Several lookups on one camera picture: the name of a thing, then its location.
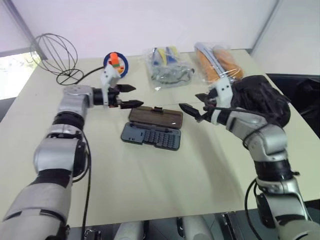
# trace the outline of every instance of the gray keyboard-like object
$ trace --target gray keyboard-like object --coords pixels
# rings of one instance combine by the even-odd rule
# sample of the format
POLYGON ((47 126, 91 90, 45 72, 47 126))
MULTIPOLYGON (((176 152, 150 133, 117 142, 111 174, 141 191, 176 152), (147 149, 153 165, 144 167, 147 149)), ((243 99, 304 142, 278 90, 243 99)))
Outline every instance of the gray keyboard-like object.
POLYGON ((133 144, 152 144, 156 148, 161 149, 179 149, 181 139, 181 132, 179 130, 166 128, 167 131, 161 131, 156 129, 144 129, 128 122, 124 126, 121 139, 133 144))

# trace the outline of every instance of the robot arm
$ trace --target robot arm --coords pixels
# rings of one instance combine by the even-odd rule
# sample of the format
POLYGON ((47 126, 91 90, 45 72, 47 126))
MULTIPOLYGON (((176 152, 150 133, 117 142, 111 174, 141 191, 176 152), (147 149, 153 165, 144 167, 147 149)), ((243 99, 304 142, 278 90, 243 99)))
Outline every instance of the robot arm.
POLYGON ((268 228, 276 228, 281 240, 319 239, 320 226, 309 219, 294 177, 296 173, 291 171, 284 130, 268 123, 262 115, 241 108, 226 109, 233 96, 228 78, 221 78, 209 89, 208 95, 196 95, 205 103, 207 112, 204 115, 186 103, 181 103, 180 107, 198 122, 223 124, 243 140, 254 161, 256 183, 262 191, 256 196, 262 223, 268 228))
POLYGON ((116 85, 119 78, 115 72, 107 65, 102 89, 81 85, 64 89, 58 113, 34 154, 37 177, 18 194, 5 214, 0 225, 1 239, 67 239, 72 181, 84 172, 86 165, 83 129, 87 109, 94 105, 125 109, 143 104, 118 98, 120 92, 135 88, 116 85))

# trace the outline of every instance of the brown case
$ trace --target brown case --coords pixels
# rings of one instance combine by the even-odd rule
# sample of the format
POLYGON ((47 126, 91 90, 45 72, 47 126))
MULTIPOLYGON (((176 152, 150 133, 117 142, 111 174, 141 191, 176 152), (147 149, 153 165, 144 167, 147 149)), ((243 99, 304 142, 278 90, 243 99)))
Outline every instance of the brown case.
POLYGON ((162 109, 162 107, 140 106, 133 108, 129 115, 130 122, 156 125, 171 129, 182 127, 183 113, 181 111, 162 109))

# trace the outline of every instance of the plastic bag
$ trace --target plastic bag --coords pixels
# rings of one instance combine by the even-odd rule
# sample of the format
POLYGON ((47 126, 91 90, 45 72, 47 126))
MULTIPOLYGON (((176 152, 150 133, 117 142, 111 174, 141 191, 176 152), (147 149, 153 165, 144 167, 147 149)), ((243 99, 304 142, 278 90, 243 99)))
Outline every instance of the plastic bag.
POLYGON ((190 84, 195 73, 191 64, 181 59, 175 46, 148 50, 145 62, 149 79, 156 91, 190 84))
POLYGON ((244 71, 237 65, 229 51, 220 45, 197 42, 194 45, 200 69, 205 75, 205 82, 214 83, 222 77, 228 76, 230 82, 241 80, 244 71))

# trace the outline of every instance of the blue roll of tape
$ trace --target blue roll of tape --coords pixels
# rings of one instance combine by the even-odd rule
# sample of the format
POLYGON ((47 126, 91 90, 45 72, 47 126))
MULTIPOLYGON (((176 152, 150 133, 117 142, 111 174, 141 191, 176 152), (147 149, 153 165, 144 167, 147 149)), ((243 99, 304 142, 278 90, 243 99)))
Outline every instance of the blue roll of tape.
POLYGON ((123 54, 116 52, 116 51, 108 53, 108 55, 105 56, 105 58, 103 60, 103 67, 105 68, 107 66, 108 60, 110 59, 110 54, 112 54, 112 53, 116 53, 118 55, 118 58, 121 58, 124 62, 124 70, 123 70, 123 73, 120 74, 121 78, 123 78, 128 73, 128 70, 129 70, 128 60, 126 59, 126 57, 123 54))

